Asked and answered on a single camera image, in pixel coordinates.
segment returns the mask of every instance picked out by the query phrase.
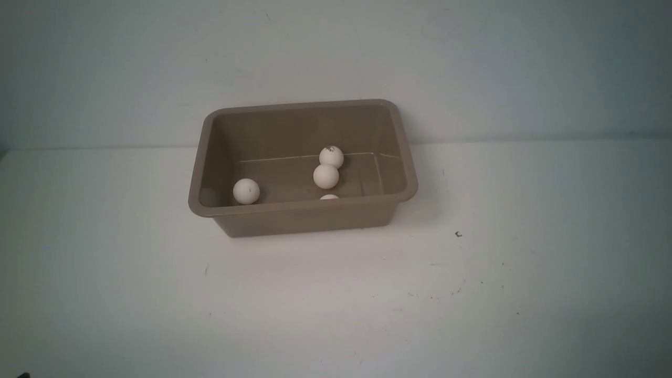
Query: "white ball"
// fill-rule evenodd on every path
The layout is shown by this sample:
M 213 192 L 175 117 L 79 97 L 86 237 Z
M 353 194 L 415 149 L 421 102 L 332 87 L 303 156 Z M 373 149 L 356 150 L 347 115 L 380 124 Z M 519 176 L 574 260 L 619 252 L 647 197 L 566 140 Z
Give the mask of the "white ball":
M 259 185 L 254 180 L 242 178 L 233 186 L 233 198 L 239 204 L 252 204 L 259 199 Z
M 313 171 L 312 180 L 322 189 L 331 189 L 338 183 L 338 169 L 333 165 L 320 164 Z
M 336 146 L 328 146 L 320 152 L 320 164 L 329 164 L 340 168 L 343 165 L 343 152 Z

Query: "white wall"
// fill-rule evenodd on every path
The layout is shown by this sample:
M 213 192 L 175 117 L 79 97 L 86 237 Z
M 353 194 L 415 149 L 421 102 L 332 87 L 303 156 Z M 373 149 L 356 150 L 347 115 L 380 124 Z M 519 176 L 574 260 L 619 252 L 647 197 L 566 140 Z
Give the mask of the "white wall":
M 666 1 L 13 1 L 0 142 L 193 145 L 212 110 L 386 98 L 413 142 L 672 135 Z

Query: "tan plastic bin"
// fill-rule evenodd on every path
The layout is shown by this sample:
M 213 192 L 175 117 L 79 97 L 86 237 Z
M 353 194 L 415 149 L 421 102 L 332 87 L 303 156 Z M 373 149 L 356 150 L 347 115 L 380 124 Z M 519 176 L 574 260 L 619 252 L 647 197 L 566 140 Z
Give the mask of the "tan plastic bin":
M 323 190 L 312 172 L 331 145 L 345 161 L 338 185 Z M 233 198 L 241 178 L 259 184 L 256 203 Z M 399 110 L 389 101 L 229 108 L 203 123 L 189 207 L 231 237 L 375 227 L 389 224 L 417 187 Z M 320 200 L 325 194 L 339 199 Z

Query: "bin bottom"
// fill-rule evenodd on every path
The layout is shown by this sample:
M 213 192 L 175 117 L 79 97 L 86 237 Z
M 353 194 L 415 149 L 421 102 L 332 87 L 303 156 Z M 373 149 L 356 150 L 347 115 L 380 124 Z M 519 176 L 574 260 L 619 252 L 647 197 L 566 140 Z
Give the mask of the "bin bottom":
M 328 190 L 318 188 L 312 180 L 312 172 L 319 164 L 317 156 L 239 161 L 233 168 L 233 183 L 241 178 L 255 180 L 261 190 L 257 204 L 316 200 L 325 194 L 340 198 L 383 194 L 378 160 L 373 153 L 346 155 L 338 184 Z M 231 192 L 229 196 L 229 203 L 237 205 Z

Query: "white table surface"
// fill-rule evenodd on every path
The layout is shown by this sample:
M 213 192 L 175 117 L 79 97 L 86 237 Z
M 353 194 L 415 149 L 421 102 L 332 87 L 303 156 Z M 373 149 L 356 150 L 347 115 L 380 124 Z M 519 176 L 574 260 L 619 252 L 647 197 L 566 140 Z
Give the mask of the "white table surface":
M 391 225 L 248 239 L 195 153 L 4 157 L 0 376 L 672 372 L 672 141 L 417 145 Z

